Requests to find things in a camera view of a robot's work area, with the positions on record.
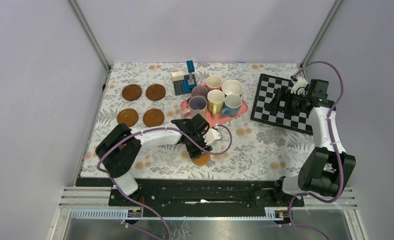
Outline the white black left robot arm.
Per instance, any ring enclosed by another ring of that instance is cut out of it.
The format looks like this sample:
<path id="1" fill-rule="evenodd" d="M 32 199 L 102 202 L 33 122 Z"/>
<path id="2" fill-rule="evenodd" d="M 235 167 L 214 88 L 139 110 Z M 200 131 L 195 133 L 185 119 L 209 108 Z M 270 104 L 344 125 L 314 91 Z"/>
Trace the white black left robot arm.
<path id="1" fill-rule="evenodd" d="M 192 119 L 175 119 L 164 126 L 146 129 L 131 129 L 121 123 L 96 147 L 100 159 L 97 166 L 104 166 L 122 191 L 121 200 L 132 206 L 140 198 L 138 184 L 130 171 L 139 152 L 163 145 L 184 144 L 190 158 L 196 159 L 211 151 L 211 145 L 221 138 L 221 133 L 210 127 L 199 114 Z"/>

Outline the tall pink beige mug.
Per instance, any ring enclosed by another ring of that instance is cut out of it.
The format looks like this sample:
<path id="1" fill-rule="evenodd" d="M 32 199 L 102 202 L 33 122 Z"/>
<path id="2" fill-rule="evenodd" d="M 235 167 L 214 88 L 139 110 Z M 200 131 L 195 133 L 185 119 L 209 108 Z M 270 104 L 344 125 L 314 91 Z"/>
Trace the tall pink beige mug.
<path id="1" fill-rule="evenodd" d="M 192 119 L 197 115 L 206 118 L 207 115 L 207 100 L 202 96 L 191 97 L 188 101 L 188 106 L 182 111 L 181 117 L 183 119 Z"/>

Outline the black white chessboard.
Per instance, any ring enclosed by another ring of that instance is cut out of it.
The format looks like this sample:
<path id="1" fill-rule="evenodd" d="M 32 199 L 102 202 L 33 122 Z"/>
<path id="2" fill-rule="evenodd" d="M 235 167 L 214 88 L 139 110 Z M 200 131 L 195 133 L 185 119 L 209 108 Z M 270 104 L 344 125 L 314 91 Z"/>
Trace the black white chessboard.
<path id="1" fill-rule="evenodd" d="M 275 98 L 279 89 L 291 90 L 292 87 L 293 82 L 291 80 L 262 73 L 259 77 L 250 119 L 313 135 L 312 126 L 309 124 L 308 116 L 305 112 L 297 115 L 286 115 L 284 113 L 285 102 L 278 102 Z"/>

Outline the blue floral mug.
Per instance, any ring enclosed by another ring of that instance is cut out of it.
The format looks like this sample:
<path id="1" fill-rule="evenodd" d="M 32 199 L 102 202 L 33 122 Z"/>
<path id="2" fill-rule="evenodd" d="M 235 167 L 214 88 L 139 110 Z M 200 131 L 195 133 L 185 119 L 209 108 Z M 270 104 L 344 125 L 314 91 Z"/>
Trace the blue floral mug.
<path id="1" fill-rule="evenodd" d="M 222 117 L 233 117 L 238 114 L 242 106 L 242 98 L 236 94 L 230 94 L 225 97 L 224 108 L 221 110 Z"/>

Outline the dark brown wooden coaster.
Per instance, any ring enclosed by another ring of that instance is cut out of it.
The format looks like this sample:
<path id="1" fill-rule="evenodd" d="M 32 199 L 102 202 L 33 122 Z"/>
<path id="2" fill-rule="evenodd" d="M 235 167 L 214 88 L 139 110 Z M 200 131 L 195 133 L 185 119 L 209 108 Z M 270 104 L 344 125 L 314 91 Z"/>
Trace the dark brown wooden coaster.
<path id="1" fill-rule="evenodd" d="M 152 108 L 143 115 L 143 123 L 147 127 L 160 126 L 164 122 L 164 113 L 160 109 Z"/>
<path id="2" fill-rule="evenodd" d="M 159 101 L 166 94 L 166 90 L 161 84 L 152 84 L 146 90 L 146 97 L 151 101 Z"/>
<path id="3" fill-rule="evenodd" d="M 118 124 L 126 124 L 128 127 L 134 126 L 139 119 L 139 115 L 136 110 L 132 108 L 126 108 L 120 111 L 117 115 Z"/>
<path id="4" fill-rule="evenodd" d="M 122 97 L 127 101 L 135 101 L 142 95 L 142 88 L 137 84 L 129 84 L 122 90 Z"/>

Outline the yellow mug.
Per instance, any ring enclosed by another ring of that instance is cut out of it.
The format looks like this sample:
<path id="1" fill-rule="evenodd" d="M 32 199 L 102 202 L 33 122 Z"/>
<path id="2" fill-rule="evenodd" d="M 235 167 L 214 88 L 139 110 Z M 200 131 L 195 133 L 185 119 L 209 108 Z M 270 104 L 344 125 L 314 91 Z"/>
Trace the yellow mug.
<path id="1" fill-rule="evenodd" d="M 225 94 L 218 89 L 211 90 L 207 95 L 208 110 L 213 116 L 219 114 L 224 106 Z"/>

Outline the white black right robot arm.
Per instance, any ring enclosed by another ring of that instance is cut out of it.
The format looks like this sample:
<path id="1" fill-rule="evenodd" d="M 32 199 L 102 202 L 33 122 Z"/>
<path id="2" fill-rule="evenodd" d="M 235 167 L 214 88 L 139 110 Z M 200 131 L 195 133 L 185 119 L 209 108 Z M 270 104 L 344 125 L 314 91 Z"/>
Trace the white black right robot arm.
<path id="1" fill-rule="evenodd" d="M 346 153 L 335 124 L 335 102 L 328 99 L 328 82 L 312 79 L 307 94 L 280 87 L 266 110 L 297 116 L 305 113 L 312 127 L 314 149 L 299 174 L 281 177 L 272 191 L 272 201 L 284 206 L 291 195 L 311 195 L 325 203 L 336 201 L 355 167 L 355 157 Z"/>

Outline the pink plastic tray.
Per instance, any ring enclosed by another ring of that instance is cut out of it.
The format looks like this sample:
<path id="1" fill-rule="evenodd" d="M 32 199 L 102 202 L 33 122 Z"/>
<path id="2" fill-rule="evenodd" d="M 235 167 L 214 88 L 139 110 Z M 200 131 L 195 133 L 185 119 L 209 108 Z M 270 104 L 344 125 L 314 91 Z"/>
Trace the pink plastic tray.
<path id="1" fill-rule="evenodd" d="M 232 119 L 235 119 L 243 114 L 245 114 L 248 111 L 248 105 L 247 103 L 243 100 L 242 105 L 240 110 L 238 111 L 238 114 L 235 116 L 222 116 L 221 114 L 217 115 L 212 115 L 210 111 L 206 112 L 205 119 L 206 121 L 210 124 L 210 127 L 214 127 L 217 124 L 224 125 L 225 123 L 231 121 Z"/>

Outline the light wooden coaster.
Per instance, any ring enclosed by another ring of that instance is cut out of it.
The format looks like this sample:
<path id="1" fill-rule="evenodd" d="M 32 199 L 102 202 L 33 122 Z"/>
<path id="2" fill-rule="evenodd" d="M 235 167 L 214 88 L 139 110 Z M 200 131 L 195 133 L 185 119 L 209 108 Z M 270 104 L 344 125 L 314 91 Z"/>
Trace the light wooden coaster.
<path id="1" fill-rule="evenodd" d="M 211 160 L 211 155 L 208 153 L 202 154 L 200 157 L 193 158 L 192 162 L 197 166 L 205 166 L 209 164 Z"/>

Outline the mauve mug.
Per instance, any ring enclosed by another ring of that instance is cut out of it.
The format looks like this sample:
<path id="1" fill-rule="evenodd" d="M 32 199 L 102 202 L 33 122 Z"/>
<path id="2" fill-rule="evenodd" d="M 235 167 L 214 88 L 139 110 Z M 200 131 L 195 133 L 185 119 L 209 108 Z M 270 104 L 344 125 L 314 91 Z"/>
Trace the mauve mug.
<path id="1" fill-rule="evenodd" d="M 210 92 L 210 90 L 205 85 L 198 85 L 192 89 L 191 96 L 192 97 L 203 97 L 204 99 L 207 99 L 209 92 Z"/>

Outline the building block model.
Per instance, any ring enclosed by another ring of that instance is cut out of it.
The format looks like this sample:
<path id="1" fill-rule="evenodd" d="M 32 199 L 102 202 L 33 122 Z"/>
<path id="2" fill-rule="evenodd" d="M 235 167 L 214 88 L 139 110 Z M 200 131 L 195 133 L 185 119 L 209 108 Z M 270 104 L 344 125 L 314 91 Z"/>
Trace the building block model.
<path id="1" fill-rule="evenodd" d="M 186 61 L 188 73 L 177 71 L 171 73 L 174 87 L 174 94 L 176 96 L 190 94 L 192 89 L 197 85 L 195 73 L 195 66 L 192 60 Z"/>

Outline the white cream cup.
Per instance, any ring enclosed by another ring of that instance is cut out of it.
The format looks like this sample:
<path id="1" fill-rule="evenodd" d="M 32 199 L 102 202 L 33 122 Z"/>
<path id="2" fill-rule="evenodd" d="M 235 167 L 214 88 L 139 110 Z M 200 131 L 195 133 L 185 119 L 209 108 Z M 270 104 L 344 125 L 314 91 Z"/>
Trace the white cream cup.
<path id="1" fill-rule="evenodd" d="M 221 90 L 226 96 L 229 95 L 241 96 L 244 92 L 244 87 L 240 81 L 236 79 L 229 79 L 223 83 Z"/>

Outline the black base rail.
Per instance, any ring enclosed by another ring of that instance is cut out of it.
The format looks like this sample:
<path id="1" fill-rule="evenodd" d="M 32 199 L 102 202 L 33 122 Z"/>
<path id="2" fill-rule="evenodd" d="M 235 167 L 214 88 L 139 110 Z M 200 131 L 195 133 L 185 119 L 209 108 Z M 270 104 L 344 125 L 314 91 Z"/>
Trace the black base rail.
<path id="1" fill-rule="evenodd" d="M 265 208 L 304 206 L 273 180 L 138 179 L 137 184 L 130 198 L 162 217 L 264 217 Z"/>

